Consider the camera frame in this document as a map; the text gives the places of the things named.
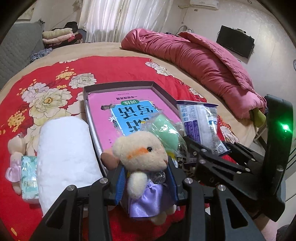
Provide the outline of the pink blue book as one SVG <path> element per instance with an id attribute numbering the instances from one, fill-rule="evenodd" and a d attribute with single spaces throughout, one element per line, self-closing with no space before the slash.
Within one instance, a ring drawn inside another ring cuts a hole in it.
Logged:
<path id="1" fill-rule="evenodd" d="M 141 122 L 151 114 L 162 111 L 173 122 L 180 121 L 175 108 L 152 89 L 92 92 L 87 97 L 102 152 L 111 148 L 118 137 L 140 130 Z"/>

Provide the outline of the white sheer curtain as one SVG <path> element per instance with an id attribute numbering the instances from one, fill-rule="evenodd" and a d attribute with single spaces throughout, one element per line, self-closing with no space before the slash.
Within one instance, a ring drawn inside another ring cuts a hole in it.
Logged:
<path id="1" fill-rule="evenodd" d="M 121 42 L 133 29 L 163 30 L 173 1 L 83 1 L 78 28 L 85 42 Z"/>

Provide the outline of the white air conditioner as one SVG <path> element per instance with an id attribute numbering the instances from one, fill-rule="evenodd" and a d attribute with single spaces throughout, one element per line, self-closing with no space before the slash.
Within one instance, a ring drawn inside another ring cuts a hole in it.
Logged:
<path id="1" fill-rule="evenodd" d="M 211 10 L 218 10 L 218 0 L 190 0 L 190 5 L 197 8 L 206 8 Z"/>

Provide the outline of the white rolled towel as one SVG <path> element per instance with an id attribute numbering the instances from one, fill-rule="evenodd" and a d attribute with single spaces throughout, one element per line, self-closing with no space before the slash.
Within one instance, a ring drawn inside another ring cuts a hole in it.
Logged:
<path id="1" fill-rule="evenodd" d="M 75 116 L 47 121 L 40 130 L 37 184 L 46 214 L 69 185 L 89 186 L 102 178 L 88 124 Z"/>

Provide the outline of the green sponge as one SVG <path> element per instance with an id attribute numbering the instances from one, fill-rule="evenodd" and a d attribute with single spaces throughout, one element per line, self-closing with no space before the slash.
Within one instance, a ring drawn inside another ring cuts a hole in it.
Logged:
<path id="1" fill-rule="evenodd" d="M 176 168 L 181 168 L 186 157 L 187 146 L 179 132 L 181 123 L 174 123 L 162 111 L 151 114 L 140 124 L 141 131 L 154 134 L 162 143 Z"/>

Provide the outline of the blue patterned cloth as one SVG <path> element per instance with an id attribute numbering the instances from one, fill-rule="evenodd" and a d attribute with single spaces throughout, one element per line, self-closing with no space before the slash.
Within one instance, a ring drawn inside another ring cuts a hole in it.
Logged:
<path id="1" fill-rule="evenodd" d="M 36 61 L 37 59 L 43 58 L 44 56 L 47 56 L 52 51 L 53 51 L 52 48 L 47 48 L 47 49 L 43 49 L 43 50 L 40 50 L 37 53 L 32 54 L 31 57 L 30 57 L 30 63 Z"/>

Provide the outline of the stack of folded clothes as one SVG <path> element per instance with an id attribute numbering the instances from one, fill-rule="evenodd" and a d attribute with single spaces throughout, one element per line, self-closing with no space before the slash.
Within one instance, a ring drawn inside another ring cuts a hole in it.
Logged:
<path id="1" fill-rule="evenodd" d="M 85 32 L 78 28 L 76 22 L 67 22 L 63 28 L 55 28 L 42 33 L 42 40 L 46 49 L 80 44 L 84 42 L 84 39 Z"/>

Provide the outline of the red floral blanket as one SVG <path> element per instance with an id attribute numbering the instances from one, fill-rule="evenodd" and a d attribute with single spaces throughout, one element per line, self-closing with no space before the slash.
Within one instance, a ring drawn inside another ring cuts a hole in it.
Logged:
<path id="1" fill-rule="evenodd" d="M 146 57 L 91 56 L 34 69 L 10 80 L 1 102 L 1 220 L 13 240 L 28 240 L 42 212 L 17 195 L 5 173 L 10 165 L 8 142 L 23 134 L 29 151 L 38 147 L 41 126 L 64 116 L 83 117 L 83 88 L 120 81 L 153 81 L 174 99 L 221 104 L 211 92 L 193 82 L 186 85 L 181 73 L 170 74 L 163 62 Z"/>

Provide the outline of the green flower tissue pack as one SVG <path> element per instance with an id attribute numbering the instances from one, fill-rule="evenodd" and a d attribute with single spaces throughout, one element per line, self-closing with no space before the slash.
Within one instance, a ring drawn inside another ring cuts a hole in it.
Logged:
<path id="1" fill-rule="evenodd" d="M 37 157 L 22 156 L 21 160 L 21 190 L 23 201 L 30 204 L 39 203 L 37 184 Z"/>

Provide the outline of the purple white wipes pack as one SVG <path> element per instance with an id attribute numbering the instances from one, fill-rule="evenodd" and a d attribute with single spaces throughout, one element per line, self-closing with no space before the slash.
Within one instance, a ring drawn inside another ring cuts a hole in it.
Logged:
<path id="1" fill-rule="evenodd" d="M 177 107 L 186 136 L 217 156 L 228 152 L 218 137 L 217 104 L 178 100 Z"/>

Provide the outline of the pink makeup sponge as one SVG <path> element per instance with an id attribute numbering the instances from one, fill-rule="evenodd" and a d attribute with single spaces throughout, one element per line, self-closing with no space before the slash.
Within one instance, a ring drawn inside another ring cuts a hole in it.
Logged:
<path id="1" fill-rule="evenodd" d="M 120 161 L 119 158 L 113 155 L 112 148 L 104 150 L 100 156 L 100 159 L 107 170 L 115 169 Z"/>

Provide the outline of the green pillow under quilt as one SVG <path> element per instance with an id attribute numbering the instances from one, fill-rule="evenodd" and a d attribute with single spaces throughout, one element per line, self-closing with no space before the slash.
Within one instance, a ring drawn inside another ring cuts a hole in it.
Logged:
<path id="1" fill-rule="evenodd" d="M 257 128 L 262 127 L 266 122 L 266 116 L 258 109 L 254 108 L 249 111 L 250 119 Z"/>

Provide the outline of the small bear pink dress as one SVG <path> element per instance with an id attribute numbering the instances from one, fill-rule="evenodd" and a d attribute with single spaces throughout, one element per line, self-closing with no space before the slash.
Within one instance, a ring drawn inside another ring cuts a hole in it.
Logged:
<path id="1" fill-rule="evenodd" d="M 8 151 L 11 155 L 10 166 L 6 170 L 6 179 L 11 182 L 14 192 L 21 195 L 21 164 L 22 156 L 26 153 L 24 138 L 16 136 L 9 140 Z"/>

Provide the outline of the white bear purple dress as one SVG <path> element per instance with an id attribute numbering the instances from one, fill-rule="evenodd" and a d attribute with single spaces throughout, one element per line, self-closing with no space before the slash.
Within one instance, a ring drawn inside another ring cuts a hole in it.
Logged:
<path id="1" fill-rule="evenodd" d="M 112 153 L 127 171 L 121 204 L 136 220 L 162 225 L 177 206 L 168 188 L 169 157 L 161 141 L 152 133 L 137 131 L 117 138 Z"/>

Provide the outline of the dark shallow box tray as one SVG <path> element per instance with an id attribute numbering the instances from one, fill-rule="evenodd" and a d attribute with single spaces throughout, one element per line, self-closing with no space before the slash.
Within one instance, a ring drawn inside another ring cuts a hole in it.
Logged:
<path id="1" fill-rule="evenodd" d="M 125 81 L 83 89 L 87 122 L 98 157 L 120 136 L 140 130 L 152 114 L 179 122 L 176 100 L 153 81 Z"/>

